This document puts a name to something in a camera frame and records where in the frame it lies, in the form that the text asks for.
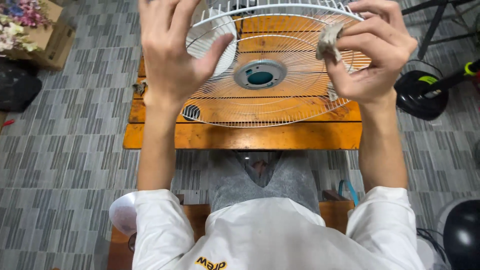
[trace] wooden table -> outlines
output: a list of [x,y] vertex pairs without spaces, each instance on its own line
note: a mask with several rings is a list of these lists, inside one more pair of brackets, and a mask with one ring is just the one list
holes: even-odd
[[[319,202],[320,212],[325,224],[342,233],[347,229],[347,212],[354,208],[353,201]],[[195,241],[205,235],[205,221],[210,214],[208,204],[185,205],[183,210],[193,228]],[[107,270],[131,269],[133,252],[128,249],[128,237],[112,227],[112,238],[108,252]]]
[[[345,16],[336,16],[324,18],[324,20],[343,21]],[[288,22],[290,25],[298,25],[293,31],[281,32],[283,25]],[[278,34],[286,36],[302,35],[303,39],[308,40],[312,44],[318,38],[319,26],[312,25],[312,23],[302,17],[290,16],[264,16],[251,20],[237,21],[238,36],[240,38],[261,36],[265,32],[275,31]],[[289,48],[276,47],[274,40],[262,40],[267,37],[258,37],[251,39],[243,39],[238,43],[239,56],[238,62],[247,63],[250,60],[257,59],[259,56],[268,58],[282,50]],[[298,54],[299,66],[314,65],[312,73],[322,74],[327,78],[324,62],[312,61],[314,59],[314,48],[299,47],[298,42],[291,42],[290,46],[300,48],[299,51],[293,51],[292,55]],[[358,52],[348,52],[344,54],[343,60],[345,62],[352,61],[354,57],[362,57]],[[355,61],[354,66],[361,68],[368,64],[368,61]],[[142,57],[137,82],[145,79],[145,66]],[[249,102],[255,103],[258,99],[269,98],[275,100],[276,98],[290,97],[289,102],[294,102],[296,98],[305,100],[311,99],[311,103],[324,106],[322,100],[318,96],[312,96],[307,93],[302,93],[304,96],[293,96],[293,90],[284,87],[284,82],[279,85],[256,91],[255,98],[248,96]],[[201,111],[202,115],[211,116],[220,121],[234,121],[242,123],[250,123],[253,121],[270,121],[270,119],[263,119],[264,115],[252,114],[245,116],[242,119],[230,119],[229,115],[221,115],[217,113],[222,106],[228,106],[229,98],[246,98],[241,92],[222,96],[222,94],[213,95],[211,98],[215,103],[212,106],[207,106]],[[142,147],[143,129],[145,122],[145,106],[143,104],[143,96],[134,94],[132,101],[132,108],[128,119],[128,124],[123,140],[123,147],[125,149],[140,149]],[[188,121],[182,115],[177,118],[177,125],[175,131],[175,148],[177,149],[356,149],[359,147],[361,134],[361,119],[360,110],[356,102],[349,102],[345,106],[332,110],[330,112],[311,117],[301,122],[291,123],[281,126],[259,127],[259,128],[234,128],[216,126],[198,121]]]

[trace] fan guard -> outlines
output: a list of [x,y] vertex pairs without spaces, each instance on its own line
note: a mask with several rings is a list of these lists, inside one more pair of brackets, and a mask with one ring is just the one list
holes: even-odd
[[[228,2],[202,12],[187,36],[187,51],[203,57],[226,33],[234,39],[212,78],[185,103],[182,115],[221,126],[265,127],[306,120],[345,105],[329,99],[325,62],[315,58],[318,36],[326,25],[353,25],[362,19],[335,1],[270,3],[246,1],[231,10]],[[360,52],[341,52],[349,72],[370,64]]]

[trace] forearm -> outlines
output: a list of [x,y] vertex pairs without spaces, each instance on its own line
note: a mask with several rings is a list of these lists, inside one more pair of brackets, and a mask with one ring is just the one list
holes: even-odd
[[359,166],[365,192],[376,186],[407,187],[395,102],[396,94],[392,92],[378,104],[360,105],[363,130]]
[[138,190],[170,189],[175,172],[175,121],[180,109],[147,107]]

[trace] left hand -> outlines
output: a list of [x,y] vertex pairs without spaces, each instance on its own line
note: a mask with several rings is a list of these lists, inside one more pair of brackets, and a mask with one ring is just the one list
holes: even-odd
[[200,0],[139,0],[142,46],[148,92],[147,108],[173,106],[185,101],[215,71],[233,35],[219,37],[201,59],[187,53],[186,37]]

